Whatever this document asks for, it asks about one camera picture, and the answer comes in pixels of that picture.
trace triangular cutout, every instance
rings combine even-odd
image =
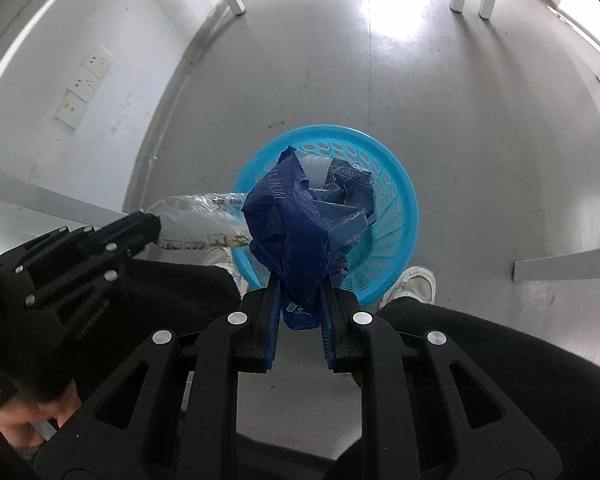
[[[462,400],[466,420],[472,429],[481,428],[502,418],[502,410],[460,363],[449,365]]]
[[[106,424],[126,430],[131,421],[140,389],[149,365],[142,363],[123,381],[118,389],[96,411],[96,418]]]

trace person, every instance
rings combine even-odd
[[[91,341],[85,346],[90,351],[77,363],[71,401],[28,415],[58,415],[60,426],[80,399],[156,329],[169,328],[178,335],[196,332],[237,310],[245,287],[230,252],[212,250],[204,264],[131,260],[122,279],[128,301],[109,309],[107,319],[88,335]],[[560,480],[600,480],[600,368],[532,336],[436,306],[435,297],[433,273],[411,266],[382,297],[377,315],[400,332],[446,333],[554,445],[564,468]],[[444,455],[428,454],[421,466],[434,465]],[[333,463],[324,480],[361,479],[362,460],[358,441]]]

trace silver screw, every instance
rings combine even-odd
[[[158,330],[151,339],[157,345],[164,345],[171,341],[171,332],[168,330]]]
[[[439,332],[438,330],[433,330],[432,332],[429,332],[427,334],[427,340],[432,345],[443,345],[444,343],[446,343],[446,335],[444,335],[442,332]]]
[[[108,270],[104,273],[104,279],[108,282],[115,282],[118,278],[118,273],[115,270]]]
[[[353,321],[358,325],[368,325],[374,320],[374,317],[368,312],[356,312],[353,315]]]
[[[232,325],[242,325],[247,322],[247,315],[244,312],[232,312],[226,320]]]

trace hand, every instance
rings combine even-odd
[[[30,422],[54,418],[58,427],[62,427],[80,405],[73,381],[51,402],[35,402],[16,394],[0,407],[0,432],[13,447],[40,446],[45,440]]]

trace gray floor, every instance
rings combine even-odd
[[[228,190],[290,128],[336,123],[383,142],[420,204],[412,262],[437,303],[600,364],[600,280],[510,280],[517,259],[600,247],[600,114],[583,39],[541,0],[244,0],[192,67],[145,205]],[[324,369],[318,333],[281,336],[272,373],[242,378],[238,428],[337,456],[360,434],[350,378]]]

